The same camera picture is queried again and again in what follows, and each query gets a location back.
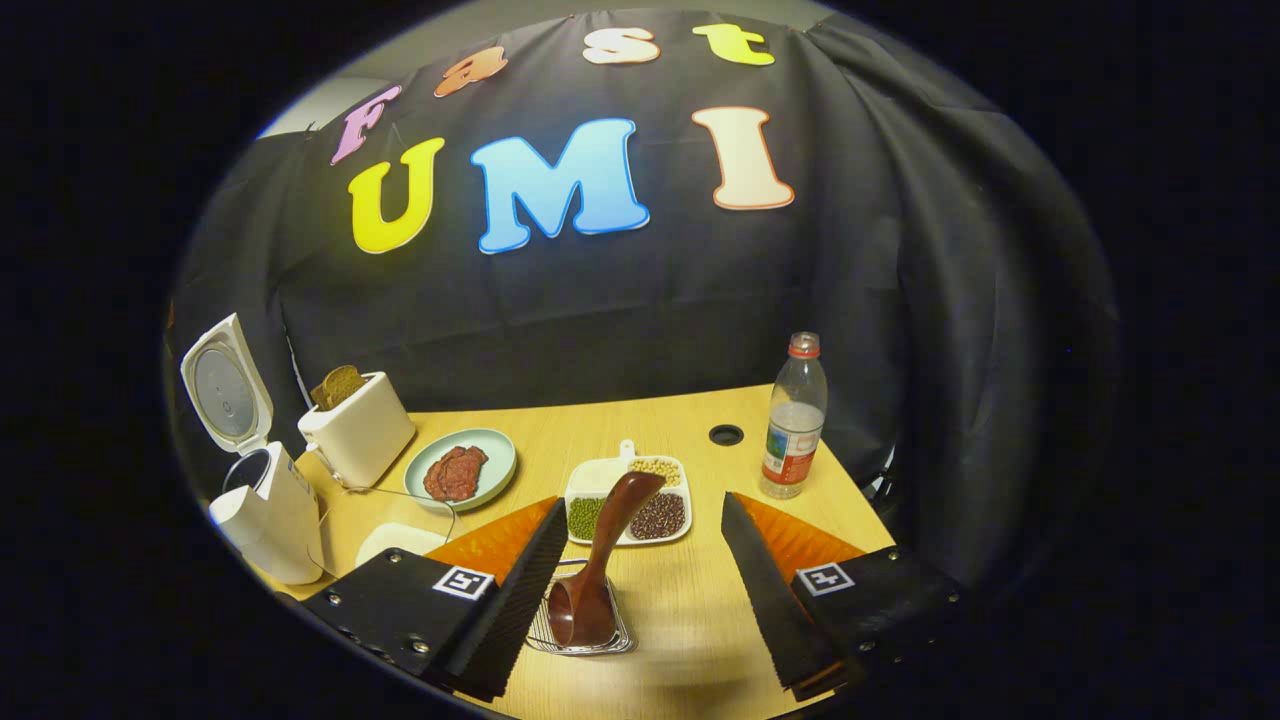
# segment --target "bottle label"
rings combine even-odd
[[[822,425],[806,433],[792,433],[769,423],[769,434],[764,441],[764,477],[781,486],[803,482],[809,477],[809,466],[818,452],[819,436]]]

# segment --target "blue letter m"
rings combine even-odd
[[[543,234],[558,236],[579,187],[582,209],[573,217],[577,232],[630,231],[648,223],[649,209],[636,202],[627,165],[627,137],[635,129],[636,124],[625,118],[582,123],[554,168],[522,137],[490,142],[472,152],[471,164],[484,170],[489,219],[480,251],[506,252],[529,242],[529,228],[516,219],[517,199]]]

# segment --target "white toaster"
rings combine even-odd
[[[376,483],[417,433],[387,373],[361,377],[369,382],[337,407],[312,407],[298,420],[307,450],[349,488]]]

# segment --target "metal rack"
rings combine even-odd
[[[586,559],[575,560],[562,560],[559,565],[582,565]],[[552,634],[550,621],[548,620],[547,612],[547,598],[550,596],[552,585],[556,580],[563,578],[572,578],[575,573],[561,573],[552,575],[550,584],[547,585],[547,592],[543,594],[543,601],[538,605],[538,612],[534,615],[534,621],[529,626],[529,635],[525,638],[525,644],[534,650],[540,650],[543,652],[549,652],[552,655],[616,655],[621,652],[631,652],[636,647],[635,639],[627,632],[627,625],[622,620],[622,611],[618,607],[617,594],[613,592],[613,580],[604,578],[604,583],[609,589],[609,605],[613,606],[613,621],[617,625],[617,630],[613,633],[613,638],[604,644],[598,646],[582,646],[582,647],[567,647],[556,642],[556,635]]]

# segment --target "plastic bottle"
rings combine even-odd
[[[790,357],[773,383],[760,468],[760,489],[769,497],[799,495],[818,452],[827,416],[827,375],[818,363],[818,351],[817,333],[791,336]]]

